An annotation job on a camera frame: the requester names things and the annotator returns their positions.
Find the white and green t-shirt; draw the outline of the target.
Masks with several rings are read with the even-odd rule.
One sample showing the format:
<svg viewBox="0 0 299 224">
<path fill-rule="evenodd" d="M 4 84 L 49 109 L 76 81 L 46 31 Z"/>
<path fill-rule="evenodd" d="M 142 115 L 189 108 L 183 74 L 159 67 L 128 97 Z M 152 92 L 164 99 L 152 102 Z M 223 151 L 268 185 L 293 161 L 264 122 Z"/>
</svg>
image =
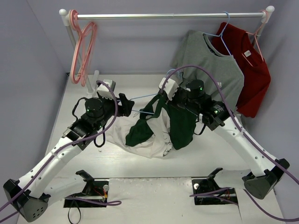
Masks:
<svg viewBox="0 0 299 224">
<path fill-rule="evenodd" d="M 156 95 L 139 112 L 117 118 L 106 132 L 106 140 L 132 154 L 162 158 L 192 142 L 196 119 L 195 114 Z"/>
</svg>

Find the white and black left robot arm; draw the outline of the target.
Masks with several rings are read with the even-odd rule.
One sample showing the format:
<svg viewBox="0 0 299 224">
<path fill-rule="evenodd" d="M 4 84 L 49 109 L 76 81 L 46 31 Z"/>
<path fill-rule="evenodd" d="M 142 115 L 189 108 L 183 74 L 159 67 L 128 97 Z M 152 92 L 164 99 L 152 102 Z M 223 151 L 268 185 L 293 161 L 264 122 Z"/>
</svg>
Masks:
<svg viewBox="0 0 299 224">
<path fill-rule="evenodd" d="M 54 148 L 24 176 L 17 180 L 8 179 L 3 185 L 8 203 L 29 223 L 40 218 L 50 205 L 60 199 L 76 192 L 83 196 L 92 193 L 94 179 L 84 170 L 61 184 L 52 185 L 51 181 L 97 136 L 104 134 L 111 126 L 109 119 L 129 116 L 135 104 L 123 93 L 118 97 L 99 95 L 84 98 L 84 101 L 85 113 L 67 128 Z"/>
</svg>

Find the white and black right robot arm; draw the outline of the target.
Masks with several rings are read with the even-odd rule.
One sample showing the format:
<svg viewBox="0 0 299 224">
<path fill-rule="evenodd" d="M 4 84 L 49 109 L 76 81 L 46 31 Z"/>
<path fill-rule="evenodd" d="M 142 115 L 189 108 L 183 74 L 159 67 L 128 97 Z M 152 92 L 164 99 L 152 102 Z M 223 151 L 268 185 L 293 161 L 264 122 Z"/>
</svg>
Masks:
<svg viewBox="0 0 299 224">
<path fill-rule="evenodd" d="M 205 93 L 201 80 L 192 80 L 186 88 L 181 88 L 173 80 L 168 80 L 165 87 L 168 103 L 175 108 L 185 109 L 199 121 L 223 138 L 247 163 L 247 170 L 225 170 L 217 168 L 207 178 L 207 188 L 218 192 L 222 188 L 245 189 L 251 196 L 264 199 L 280 181 L 290 164 L 286 159 L 277 159 L 263 149 L 241 127 L 237 118 L 230 114 L 225 104 L 212 100 Z"/>
</svg>

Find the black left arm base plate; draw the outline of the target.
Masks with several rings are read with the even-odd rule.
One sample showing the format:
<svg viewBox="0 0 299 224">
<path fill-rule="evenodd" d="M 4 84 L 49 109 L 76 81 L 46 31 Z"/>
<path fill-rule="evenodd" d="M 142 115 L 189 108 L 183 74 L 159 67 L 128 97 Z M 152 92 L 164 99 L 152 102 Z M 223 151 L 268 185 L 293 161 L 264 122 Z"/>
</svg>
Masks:
<svg viewBox="0 0 299 224">
<path fill-rule="evenodd" d="M 109 179 L 98 179 L 92 177 L 89 173 L 84 170 L 76 172 L 76 176 L 80 176 L 83 180 L 83 187 L 79 190 L 73 191 L 71 195 L 67 197 L 78 197 L 85 200 L 90 200 L 93 202 L 107 203 L 107 196 L 109 190 Z M 64 200 L 64 208 L 105 208 L 106 205 L 97 205 L 94 203 L 88 203 L 85 201 L 80 201 L 78 199 Z"/>
</svg>

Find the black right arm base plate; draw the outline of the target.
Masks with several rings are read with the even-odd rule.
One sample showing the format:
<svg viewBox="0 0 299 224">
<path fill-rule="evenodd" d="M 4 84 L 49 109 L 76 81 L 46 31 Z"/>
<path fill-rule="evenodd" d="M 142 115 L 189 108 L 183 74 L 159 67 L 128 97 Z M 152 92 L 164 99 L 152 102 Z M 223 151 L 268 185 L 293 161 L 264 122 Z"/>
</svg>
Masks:
<svg viewBox="0 0 299 224">
<path fill-rule="evenodd" d="M 233 204 L 238 206 L 238 199 L 235 189 L 221 188 L 214 181 L 214 177 L 222 168 L 217 168 L 205 178 L 192 179 L 192 196 L 194 204 L 197 206 L 206 205 L 227 205 Z"/>
</svg>

